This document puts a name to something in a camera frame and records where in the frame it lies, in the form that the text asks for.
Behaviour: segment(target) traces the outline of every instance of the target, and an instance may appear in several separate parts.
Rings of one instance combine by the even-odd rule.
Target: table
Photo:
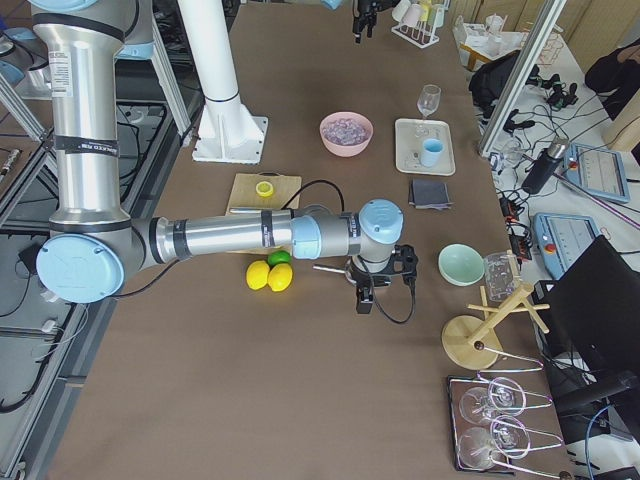
[[[194,258],[118,306],[51,480],[467,477],[453,469],[445,380],[470,372],[446,357],[440,330],[469,313],[464,306],[479,293],[447,284],[437,253],[461,242],[486,255],[506,249],[507,238],[488,165],[476,154],[478,129],[453,38],[443,32],[420,50],[392,34],[392,22],[380,14],[374,37],[355,45],[349,8],[243,5],[231,43],[244,103],[269,117],[263,160],[203,164],[183,150],[156,213],[223,214],[237,172],[327,178],[352,209],[388,198],[405,213],[401,242],[420,258],[412,323],[356,315],[352,287],[311,262],[294,261],[293,285],[274,294],[244,285],[253,256]],[[455,202],[448,212],[410,208],[410,177],[394,165],[394,121],[417,117],[424,83],[442,86],[434,118],[452,129],[457,171],[446,179]],[[334,157],[320,141],[320,120],[338,110],[374,124],[357,157]],[[338,205],[322,186],[304,192],[301,205],[309,203]],[[126,290],[156,273],[144,272]],[[380,301],[401,316],[409,297],[397,283]],[[498,334],[510,351],[537,352],[524,316],[503,322]],[[547,389],[542,373],[522,381]],[[559,431],[551,409],[531,419]],[[568,469],[562,449],[521,465]]]

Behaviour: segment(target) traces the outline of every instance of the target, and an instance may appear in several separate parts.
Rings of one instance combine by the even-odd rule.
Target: water bottle
[[[558,164],[564,160],[564,155],[569,148],[569,140],[562,137],[556,137],[551,145],[540,152],[538,159],[534,162],[533,168],[522,182],[522,189],[530,194],[535,195],[547,180],[553,175]]]

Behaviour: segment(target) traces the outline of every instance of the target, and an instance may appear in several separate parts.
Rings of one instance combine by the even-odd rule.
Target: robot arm
[[[358,0],[358,12],[353,15],[353,34],[360,43],[362,32],[367,29],[367,37],[373,35],[373,27],[378,23],[378,12],[395,7],[400,0]]]
[[[415,279],[412,250],[400,249],[402,258],[409,258],[407,271],[393,271],[394,263],[405,263],[395,244],[403,217],[387,200],[373,200],[359,214],[333,215],[315,207],[200,220],[132,221],[119,199],[114,58],[123,49],[127,31],[135,28],[131,19],[140,18],[141,4],[32,4],[34,30],[49,49],[59,173],[60,206],[50,218],[51,239],[37,258],[40,280],[49,290],[67,301],[90,303],[116,293],[149,266],[283,245],[292,245],[296,258],[350,256],[352,278],[365,290],[374,275],[406,274],[405,283]]]

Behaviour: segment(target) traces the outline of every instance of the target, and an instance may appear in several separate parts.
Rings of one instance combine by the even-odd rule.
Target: white tray
[[[426,127],[426,133],[416,137],[418,125]],[[425,138],[437,138],[444,144],[442,156],[433,167],[420,163],[420,149]],[[396,120],[396,168],[403,173],[424,175],[453,175],[456,164],[453,160],[453,145],[449,125],[438,120],[399,118]]]

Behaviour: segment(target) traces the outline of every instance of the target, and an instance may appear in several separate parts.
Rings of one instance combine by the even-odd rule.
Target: green lime
[[[272,267],[281,263],[291,263],[291,255],[286,250],[278,250],[267,257],[267,263]]]

